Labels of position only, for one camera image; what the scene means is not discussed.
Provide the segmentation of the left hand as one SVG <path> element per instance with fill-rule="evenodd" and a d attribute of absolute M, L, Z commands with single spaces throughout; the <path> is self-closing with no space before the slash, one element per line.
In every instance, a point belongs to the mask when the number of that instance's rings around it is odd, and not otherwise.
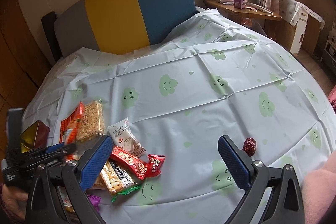
<path fill-rule="evenodd" d="M 20 202 L 26 202 L 28 194 L 15 186 L 2 186 L 2 200 L 5 208 L 21 220 L 25 220 L 25 212 L 19 206 Z"/>

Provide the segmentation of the pink sleeve forearm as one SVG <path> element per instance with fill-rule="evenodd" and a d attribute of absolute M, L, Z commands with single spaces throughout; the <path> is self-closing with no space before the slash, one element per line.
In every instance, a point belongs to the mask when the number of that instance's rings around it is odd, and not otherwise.
<path fill-rule="evenodd" d="M 309 172 L 302 184 L 305 223 L 318 223 L 335 198 L 335 151 L 323 167 Z"/>

